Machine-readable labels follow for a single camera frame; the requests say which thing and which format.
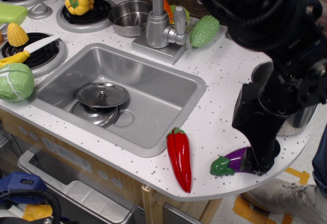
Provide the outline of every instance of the wooden cabinet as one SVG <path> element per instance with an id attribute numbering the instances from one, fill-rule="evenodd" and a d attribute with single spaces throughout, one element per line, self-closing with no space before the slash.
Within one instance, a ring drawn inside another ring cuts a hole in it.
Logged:
<path id="1" fill-rule="evenodd" d="M 2 109 L 0 109 L 0 119 L 7 132 L 143 209 L 147 224 L 163 223 L 162 208 L 165 203 L 169 203 L 201 222 L 209 224 L 220 204 L 221 199 L 187 202 L 173 200 Z M 88 167 L 80 167 L 68 160 L 68 157 L 65 158 L 62 154 L 56 153 L 55 150 L 50 150 L 45 141 L 54 143 L 57 148 L 61 148 L 61 150 L 65 150 L 74 157 L 90 164 L 92 170 L 88 170 Z M 110 181 L 99 172 L 115 180 Z"/>

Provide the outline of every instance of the sink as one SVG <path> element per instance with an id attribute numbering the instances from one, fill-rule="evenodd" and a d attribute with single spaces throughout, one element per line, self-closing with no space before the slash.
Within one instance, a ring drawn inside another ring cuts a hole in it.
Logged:
<path id="1" fill-rule="evenodd" d="M 129 100 L 107 128 L 70 113 L 76 91 L 109 82 L 124 87 Z M 181 127 L 206 89 L 205 82 L 169 66 L 105 44 L 87 45 L 34 88 L 28 101 L 140 156 L 156 156 L 166 148 L 166 134 Z"/>

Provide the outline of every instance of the toy knife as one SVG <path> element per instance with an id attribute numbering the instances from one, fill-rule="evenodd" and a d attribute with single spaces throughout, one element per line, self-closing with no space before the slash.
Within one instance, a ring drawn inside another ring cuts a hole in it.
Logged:
<path id="1" fill-rule="evenodd" d="M 41 40 L 38 40 L 36 42 L 33 42 L 33 43 L 27 45 L 22 52 L 19 52 L 15 55 L 1 59 L 0 60 L 0 68 L 6 64 L 23 63 L 25 60 L 27 60 L 27 58 L 32 53 L 39 50 L 40 48 L 43 48 L 44 46 L 48 45 L 49 43 L 57 40 L 59 37 L 60 37 L 60 35 L 49 36 L 49 37 L 43 38 Z"/>

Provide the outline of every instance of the toy vegetable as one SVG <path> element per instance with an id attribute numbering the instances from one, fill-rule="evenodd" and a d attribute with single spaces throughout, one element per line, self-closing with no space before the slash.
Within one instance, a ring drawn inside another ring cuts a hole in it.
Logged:
<path id="1" fill-rule="evenodd" d="M 94 0 L 65 0 L 65 6 L 72 15 L 83 15 L 94 8 Z"/>
<path id="2" fill-rule="evenodd" d="M 10 23 L 7 28 L 8 43 L 13 47 L 20 47 L 29 41 L 29 37 L 24 29 L 16 24 Z"/>
<path id="3" fill-rule="evenodd" d="M 18 102 L 30 97 L 34 89 L 31 69 L 22 63 L 0 68 L 0 99 Z"/>
<path id="4" fill-rule="evenodd" d="M 170 8 L 170 5 L 167 0 L 163 0 L 163 9 L 167 12 L 168 17 L 169 17 L 169 23 L 172 24 L 174 23 L 174 15 L 172 12 L 172 9 Z"/>
<path id="5" fill-rule="evenodd" d="M 243 155 L 248 149 L 251 149 L 251 147 L 242 147 L 230 152 L 226 156 L 220 156 L 212 162 L 210 174 L 222 176 L 228 174 L 234 175 L 236 172 L 251 173 L 242 167 Z"/>
<path id="6" fill-rule="evenodd" d="M 191 192 L 191 154 L 188 136 L 174 128 L 167 136 L 167 150 L 174 174 L 185 192 Z"/>
<path id="7" fill-rule="evenodd" d="M 200 48 L 210 42 L 217 34 L 220 27 L 219 20 L 212 15 L 203 16 L 195 25 L 190 35 L 190 43 Z"/>

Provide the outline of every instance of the toy kitchen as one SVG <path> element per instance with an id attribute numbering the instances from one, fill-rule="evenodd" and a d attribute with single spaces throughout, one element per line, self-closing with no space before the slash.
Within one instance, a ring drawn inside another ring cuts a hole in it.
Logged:
<path id="1" fill-rule="evenodd" d="M 33 74 L 30 96 L 0 100 L 1 175 L 41 177 L 58 197 L 61 216 L 81 224 L 209 224 L 223 197 L 263 184 L 303 150 L 312 123 L 280 136 L 282 151 L 266 174 L 212 175 L 210 166 L 219 156 L 249 146 L 231 126 L 234 104 L 242 83 L 269 57 L 238 46 L 225 26 L 195 48 L 189 33 L 199 19 L 184 16 L 187 34 L 176 26 L 174 40 L 184 48 L 144 50 L 141 38 L 118 34 L 108 20 L 109 12 L 128 0 L 93 0 L 94 8 L 81 16 L 72 15 L 65 1 L 0 1 L 13 15 L 9 21 L 28 36 L 23 46 L 12 46 L 10 22 L 1 18 L 0 58 L 58 36 L 24 61 Z M 190 143 L 187 191 L 167 150 L 166 136 L 175 127 Z"/>

